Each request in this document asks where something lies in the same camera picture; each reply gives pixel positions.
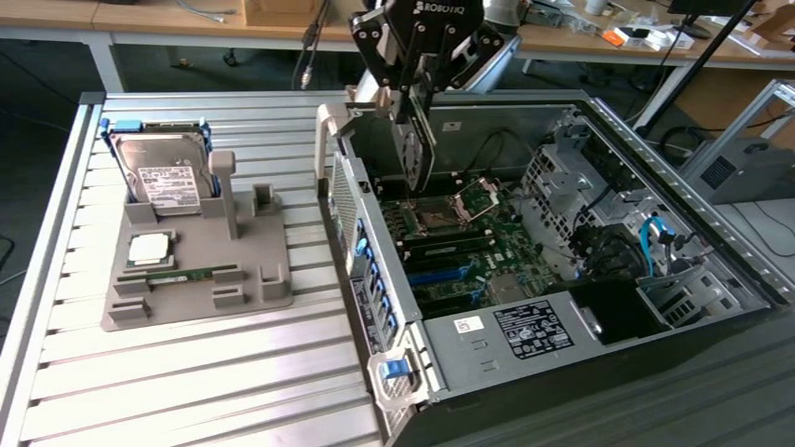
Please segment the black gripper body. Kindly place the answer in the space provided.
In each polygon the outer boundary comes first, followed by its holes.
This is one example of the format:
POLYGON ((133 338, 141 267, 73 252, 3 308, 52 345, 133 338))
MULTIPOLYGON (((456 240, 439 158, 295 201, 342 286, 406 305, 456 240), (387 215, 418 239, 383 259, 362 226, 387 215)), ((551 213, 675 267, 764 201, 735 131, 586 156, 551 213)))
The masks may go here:
POLYGON ((386 37, 379 49, 390 60, 411 55, 411 38, 419 37, 419 54, 451 60, 456 47, 483 22, 480 1, 383 1, 386 37))

